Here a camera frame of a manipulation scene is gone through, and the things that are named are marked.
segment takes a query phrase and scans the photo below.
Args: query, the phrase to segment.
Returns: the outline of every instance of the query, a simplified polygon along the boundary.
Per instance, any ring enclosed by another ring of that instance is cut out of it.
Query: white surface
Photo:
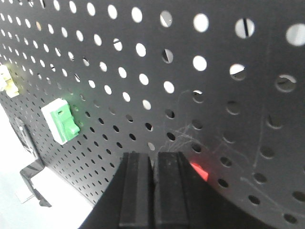
[[[25,184],[19,171],[34,158],[23,149],[2,107],[0,119],[0,229],[77,229],[92,205],[48,168],[32,181],[52,207],[41,207],[36,198],[20,203],[15,192]]]
[[[66,100],[55,99],[53,102],[49,103],[48,105],[44,106],[41,109],[41,112],[42,112],[44,118],[47,121],[47,124],[49,126],[49,129],[50,129],[52,135],[53,135],[54,140],[61,145],[65,144],[67,142],[67,140],[63,141],[61,139],[61,135],[58,132],[56,124],[54,123],[54,120],[51,116],[51,112],[58,110],[59,108],[65,106],[66,104],[68,104],[68,102]]]

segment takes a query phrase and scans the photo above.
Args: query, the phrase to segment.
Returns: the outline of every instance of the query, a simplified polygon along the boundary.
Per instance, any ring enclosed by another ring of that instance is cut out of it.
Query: scratch
[[[223,145],[225,147],[227,147],[228,149],[230,149],[232,152],[238,154],[239,156],[242,156],[243,158],[246,159],[247,163],[249,163],[249,159],[241,152],[239,152],[238,150],[232,148],[230,145],[228,145],[224,140],[220,139],[219,137],[216,136],[216,138],[219,140],[219,141],[222,141]]]
[[[240,180],[247,183],[248,185],[250,185],[253,189],[255,189],[257,192],[259,192],[262,196],[264,196],[266,199],[268,199],[271,203],[273,203],[279,212],[283,212],[283,211],[286,211],[286,212],[291,212],[292,214],[298,216],[298,217],[302,217],[302,218],[305,218],[305,215],[304,214],[300,214],[300,213],[297,213],[297,212],[293,212],[291,211],[290,209],[287,209],[281,205],[279,205],[276,201],[274,201],[272,198],[270,198],[266,193],[262,192],[259,188],[257,188],[251,181],[249,181],[247,178],[245,177],[240,177]]]
[[[185,91],[183,91],[183,92],[180,93],[180,95],[179,95],[179,97],[178,97],[178,100],[177,100],[177,105],[178,105],[178,106],[179,106],[179,101],[180,101],[181,95],[183,95],[184,93],[187,93],[187,92],[189,92],[189,91],[190,91],[190,89],[187,89],[187,90],[185,90]]]
[[[263,139],[263,130],[264,130],[264,110],[265,110],[265,106],[263,105],[262,111],[261,111],[262,115],[261,115],[261,125],[260,125],[259,139],[258,139],[258,144],[257,144],[257,150],[256,150],[255,160],[254,160],[254,163],[253,163],[253,167],[254,167],[254,168],[256,168],[256,166],[257,166],[257,161],[258,161],[260,146],[261,146],[261,142],[262,142],[262,139]]]

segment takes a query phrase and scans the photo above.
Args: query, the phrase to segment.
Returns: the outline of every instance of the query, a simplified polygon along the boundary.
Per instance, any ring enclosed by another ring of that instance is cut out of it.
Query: pegboard hole
[[[50,63],[50,68],[53,72],[56,72],[55,66],[52,63]]]
[[[173,62],[173,53],[169,49],[164,49],[162,51],[162,59],[165,63],[172,63]]]
[[[110,86],[105,85],[105,86],[104,86],[104,90],[105,90],[105,92],[106,92],[107,94],[112,94],[112,90],[111,90]]]
[[[76,36],[77,36],[77,39],[78,39],[80,42],[82,42],[82,41],[84,40],[84,36],[83,36],[83,34],[82,34],[81,31],[77,30],[77,31],[76,31]]]
[[[145,86],[148,85],[148,83],[149,83],[148,77],[145,74],[143,74],[143,73],[141,73],[139,75],[139,80]]]
[[[124,68],[119,67],[119,68],[118,68],[118,71],[119,71],[120,77],[122,77],[123,79],[127,77],[127,72],[125,71]]]
[[[195,56],[193,58],[193,66],[199,72],[204,71],[207,67],[205,58],[202,56]]]
[[[142,103],[143,103],[143,107],[144,107],[146,110],[151,110],[152,105],[151,105],[151,103],[150,103],[148,100],[144,99],[144,100],[142,101]]]
[[[75,78],[76,82],[78,82],[78,83],[81,81],[80,77],[76,73],[74,74],[74,78]]]
[[[102,125],[105,124],[104,121],[103,121],[101,118],[99,118],[99,122],[100,122],[100,124],[102,124]]]
[[[241,64],[235,63],[230,67],[230,76],[236,81],[241,81],[246,78],[245,67]]]
[[[28,4],[29,4],[29,6],[33,7],[34,6],[33,0],[28,0]]]
[[[65,69],[62,69],[61,71],[62,71],[63,76],[65,76],[65,77],[68,76],[68,73],[67,73],[67,71]]]
[[[132,139],[132,141],[136,140],[136,138],[135,138],[135,136],[133,134],[129,134],[129,137]]]
[[[40,25],[40,23],[38,21],[36,22],[36,27],[37,27],[38,31],[42,30],[41,25]]]
[[[254,23],[248,18],[241,18],[235,24],[236,35],[242,39],[249,38],[254,33]]]
[[[200,90],[194,90],[193,91],[193,100],[196,103],[202,103],[203,102],[203,93]]]
[[[46,44],[43,44],[43,47],[44,47],[44,50],[45,50],[46,52],[49,52],[49,51],[50,51],[49,48],[48,48],[48,46],[47,46]]]
[[[57,56],[61,56],[61,51],[58,48],[55,48],[55,52]]]
[[[75,111],[79,111],[79,109],[78,109],[78,107],[77,107],[76,105],[73,105],[73,109],[74,109]]]
[[[220,162],[225,167],[231,167],[232,166],[232,161],[225,156],[220,158]]]
[[[122,49],[123,49],[122,42],[117,38],[113,39],[113,46],[116,49],[116,51],[119,51],[119,52],[122,51]]]
[[[86,101],[85,96],[83,94],[80,94],[81,100],[83,100],[84,102]]]
[[[116,132],[119,132],[119,131],[120,131],[119,128],[118,128],[116,125],[114,125],[113,128],[114,128],[114,130],[115,130]]]
[[[260,151],[261,151],[262,156],[267,159],[272,159],[275,156],[273,149],[270,147],[262,146],[260,148]]]
[[[288,222],[288,223],[291,223],[291,224],[296,224],[297,223],[297,219],[290,214],[284,214],[283,217],[286,220],[286,222]]]
[[[164,84],[163,84],[163,86],[164,86],[164,89],[165,89],[165,91],[166,91],[167,93],[169,93],[169,94],[174,93],[175,87],[174,87],[174,85],[173,85],[171,82],[165,81]]]
[[[69,57],[70,61],[74,61],[74,55],[72,52],[68,52],[68,57]]]
[[[68,37],[68,32],[67,32],[67,30],[64,27],[61,28],[61,33],[62,33],[63,37],[65,37],[65,38]]]
[[[153,126],[150,123],[145,123],[145,126],[149,131],[153,131]]]
[[[305,44],[305,25],[294,24],[289,27],[286,32],[288,43],[294,46],[302,46]]]
[[[196,130],[201,130],[203,127],[202,123],[197,119],[192,120],[192,124],[193,124],[194,129],[196,129]]]
[[[31,27],[30,21],[28,19],[25,19],[24,21],[27,27],[30,28]]]
[[[197,143],[192,143],[192,149],[195,153],[201,153],[201,147]]]
[[[292,92],[296,87],[296,79],[291,75],[280,75],[276,79],[275,85],[280,92]]]
[[[88,80],[89,86],[95,88],[95,82],[93,80]]]
[[[70,10],[71,10],[72,13],[76,13],[77,8],[76,8],[76,5],[73,1],[69,2],[69,7],[70,7]]]
[[[35,47],[36,49],[38,48],[38,44],[37,44],[36,41],[33,41],[33,45],[34,45],[34,47]]]
[[[162,26],[168,28],[172,25],[173,18],[169,11],[162,11],[160,14],[160,23]]]
[[[261,173],[254,173],[253,177],[256,180],[256,182],[259,184],[264,184],[267,182],[267,178]]]
[[[40,64],[42,65],[43,68],[46,66],[43,60],[40,60]]]
[[[104,62],[100,62],[100,68],[103,72],[106,72],[107,71],[107,65],[104,63]]]
[[[108,107],[108,109],[112,115],[115,115],[115,109],[113,107]]]
[[[174,111],[172,111],[172,110],[170,110],[170,109],[166,109],[166,110],[165,110],[165,114],[166,114],[166,117],[168,117],[169,119],[175,118],[175,113],[174,113]]]
[[[229,184],[224,179],[218,179],[218,184],[220,187],[228,188]]]
[[[138,7],[133,7],[132,19],[135,23],[140,23],[142,21],[142,12]]]
[[[54,34],[54,29],[51,24],[48,24],[48,29],[49,29],[50,34]]]
[[[127,114],[126,118],[127,118],[128,122],[130,122],[130,123],[133,122],[133,117],[131,115]]]
[[[113,5],[109,5],[108,6],[108,14],[109,14],[109,17],[111,19],[116,19],[118,17],[118,12],[116,10],[116,7],[113,6]]]
[[[267,125],[270,128],[276,130],[281,129],[283,127],[281,118],[271,114],[267,117]]]
[[[259,205],[261,201],[256,196],[249,195],[248,199],[253,203],[254,205]]]
[[[223,139],[229,144],[235,143],[235,134],[231,131],[224,131]]]
[[[87,58],[85,56],[82,58],[82,61],[84,62],[84,65],[86,67],[88,67],[90,65],[89,61],[87,60]]]
[[[229,101],[227,103],[227,112],[231,115],[239,115],[240,105],[235,101]]]
[[[130,96],[127,92],[123,92],[122,95],[126,102],[130,102]]]
[[[199,13],[194,17],[193,25],[198,32],[205,32],[209,27],[209,19],[205,14]]]
[[[13,20],[12,20],[10,15],[8,15],[8,20],[9,20],[10,23],[13,23]]]
[[[94,38],[94,43],[97,45],[97,46],[101,46],[102,45],[102,39],[101,37],[98,35],[98,34],[95,34],[93,36]]]
[[[53,1],[53,5],[54,5],[55,10],[60,11],[61,6],[57,0]]]
[[[156,148],[154,147],[154,144],[153,143],[151,143],[151,142],[148,142],[147,143],[147,146],[148,146],[148,148],[151,150],[151,151],[154,151]]]
[[[173,133],[168,132],[166,135],[171,141],[176,140],[176,136]]]
[[[119,143],[119,142],[117,142],[116,143],[116,145],[120,148],[120,149],[122,149],[123,148],[123,146],[122,146],[122,144],[121,143]]]
[[[46,8],[46,3],[45,3],[44,0],[40,0],[40,4],[41,4],[41,7],[42,7],[43,9]]]
[[[302,203],[305,203],[305,193],[304,193],[304,192],[295,191],[295,192],[293,192],[292,196],[293,196],[297,201],[300,201],[300,202],[302,202]]]
[[[91,2],[87,3],[87,11],[88,11],[88,14],[90,16],[94,16],[95,15],[95,7],[94,7],[94,5]]]

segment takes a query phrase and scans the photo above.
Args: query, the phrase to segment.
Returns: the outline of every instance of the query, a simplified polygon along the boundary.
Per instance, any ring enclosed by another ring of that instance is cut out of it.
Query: black pegboard
[[[75,13],[70,2],[0,1],[0,61],[20,90],[12,99],[2,93],[1,104],[16,132],[16,116],[29,126],[48,167],[95,203],[123,152],[181,151],[246,212],[281,229],[305,226],[305,52],[286,39],[290,26],[305,23],[303,1],[91,0],[94,16],[88,1],[75,0]],[[133,7],[142,12],[139,23]],[[160,23],[164,10],[169,27]],[[209,21],[203,32],[193,25],[199,13]],[[255,29],[249,24],[243,39],[235,25],[245,18]],[[143,57],[138,43],[146,48]],[[204,71],[193,66],[197,55],[206,60]],[[235,63],[245,71],[230,76]],[[282,74],[293,76],[291,85]],[[41,113],[59,97],[81,128],[63,146]]]

